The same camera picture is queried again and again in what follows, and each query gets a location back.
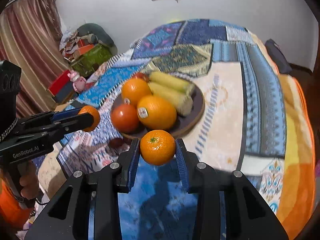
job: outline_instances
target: green bag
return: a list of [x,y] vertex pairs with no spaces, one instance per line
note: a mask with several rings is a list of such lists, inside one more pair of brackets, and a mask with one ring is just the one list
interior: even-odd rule
[[88,77],[95,72],[99,66],[112,57],[109,49],[102,44],[98,44],[85,54],[81,55],[74,63],[72,69],[78,71],[80,76]]

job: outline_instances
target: fruit bowl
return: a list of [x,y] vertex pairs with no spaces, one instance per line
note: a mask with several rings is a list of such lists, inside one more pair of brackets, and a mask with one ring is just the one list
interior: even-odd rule
[[[193,106],[191,113],[188,116],[177,116],[177,120],[173,127],[171,127],[169,130],[167,130],[168,133],[170,133],[173,137],[179,138],[185,133],[188,133],[201,119],[202,114],[204,113],[205,109],[205,103],[204,103],[204,96],[200,90],[195,85],[195,89],[193,91],[193,94],[191,95],[191,98],[193,100]],[[123,100],[121,97],[121,94],[116,98],[116,100],[113,102],[113,106],[111,108],[111,111],[115,109],[117,106],[123,104]],[[139,127],[132,133],[121,133],[123,137],[126,137],[128,139],[141,139],[147,132],[150,132],[151,129],[145,127],[142,123],[139,124]]]

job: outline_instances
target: fruit sticker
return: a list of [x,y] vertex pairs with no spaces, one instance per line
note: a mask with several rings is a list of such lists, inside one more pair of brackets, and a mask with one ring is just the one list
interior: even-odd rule
[[125,105],[130,105],[130,99],[129,98],[123,99],[123,102],[124,102]]
[[146,110],[145,107],[138,108],[138,114],[139,114],[140,118],[147,118],[148,117],[148,111]]

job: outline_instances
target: orange sleeve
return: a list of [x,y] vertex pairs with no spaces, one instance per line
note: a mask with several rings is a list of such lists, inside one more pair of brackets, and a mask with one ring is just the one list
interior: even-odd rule
[[2,181],[2,192],[0,194],[0,215],[13,228],[21,229],[28,220],[31,209],[22,209],[19,202],[14,198],[11,191]]

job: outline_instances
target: metal screw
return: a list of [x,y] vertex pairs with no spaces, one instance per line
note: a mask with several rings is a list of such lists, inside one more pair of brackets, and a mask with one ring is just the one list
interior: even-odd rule
[[237,178],[242,177],[242,172],[241,171],[234,171],[233,175],[235,175]]
[[111,163],[111,164],[110,164],[110,168],[112,168],[112,169],[119,168],[119,166],[120,166],[119,163]]
[[206,166],[207,166],[207,165],[206,165],[205,163],[198,163],[198,164],[197,164],[197,167],[198,167],[199,169],[204,169]]
[[73,176],[76,177],[76,178],[79,178],[80,176],[82,176],[82,171],[75,171],[73,173]]

